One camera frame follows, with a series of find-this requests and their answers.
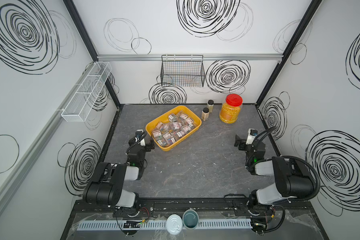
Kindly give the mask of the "yellow plastic tray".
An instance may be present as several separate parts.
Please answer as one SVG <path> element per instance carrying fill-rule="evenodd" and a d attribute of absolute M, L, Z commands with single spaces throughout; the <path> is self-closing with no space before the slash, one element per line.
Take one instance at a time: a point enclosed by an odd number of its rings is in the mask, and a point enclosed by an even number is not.
<path fill-rule="evenodd" d="M 178 116 L 177 122 L 169 121 L 168 116 L 172 113 Z M 164 152 L 168 152 L 194 134 L 201 125 L 202 120 L 188 107 L 177 106 L 149 122 L 145 130 L 157 145 L 157 140 L 167 140 L 167 147 L 158 146 Z"/>

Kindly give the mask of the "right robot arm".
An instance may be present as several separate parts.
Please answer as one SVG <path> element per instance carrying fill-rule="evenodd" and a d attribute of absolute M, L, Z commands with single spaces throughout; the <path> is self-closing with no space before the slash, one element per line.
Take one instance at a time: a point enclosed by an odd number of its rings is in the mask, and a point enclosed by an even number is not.
<path fill-rule="evenodd" d="M 235 135 L 234 146 L 246 153 L 245 167 L 251 175 L 274 177 L 274 183 L 251 192 L 249 207 L 308 201 L 320 191 L 320 177 L 307 161 L 294 156 L 265 159 L 266 145 L 257 133 L 246 139 Z"/>

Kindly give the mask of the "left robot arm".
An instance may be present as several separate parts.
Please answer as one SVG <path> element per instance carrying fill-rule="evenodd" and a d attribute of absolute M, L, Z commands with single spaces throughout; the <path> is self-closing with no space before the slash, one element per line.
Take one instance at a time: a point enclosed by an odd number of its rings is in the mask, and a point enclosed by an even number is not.
<path fill-rule="evenodd" d="M 98 163 L 83 192 L 83 201 L 98 206 L 137 209 L 139 194 L 124 190 L 126 181 L 140 180 L 148 165 L 146 153 L 155 148 L 154 140 L 143 130 L 137 130 L 129 140 L 124 164 Z"/>

